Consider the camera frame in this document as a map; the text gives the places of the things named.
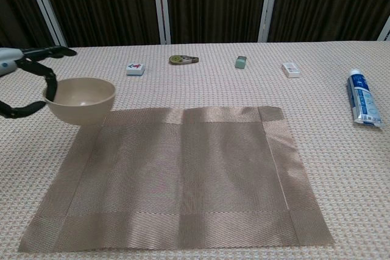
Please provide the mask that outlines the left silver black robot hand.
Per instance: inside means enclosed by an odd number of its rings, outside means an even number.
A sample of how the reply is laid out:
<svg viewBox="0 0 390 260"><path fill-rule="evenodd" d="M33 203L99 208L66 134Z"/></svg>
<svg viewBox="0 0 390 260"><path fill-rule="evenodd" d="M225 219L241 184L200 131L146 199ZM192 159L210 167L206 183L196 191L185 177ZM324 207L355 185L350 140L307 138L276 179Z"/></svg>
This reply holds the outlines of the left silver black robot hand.
<svg viewBox="0 0 390 260"><path fill-rule="evenodd" d="M77 52L64 46L40 47L29 49L1 48L1 77L4 77L18 68L36 76L44 77L46 81L45 98L53 101L57 92L57 78L54 71L40 63L46 58L63 58L77 55ZM46 102L37 101L25 107L12 108L1 102L1 116L6 119L18 119L30 116L42 108Z"/></svg>

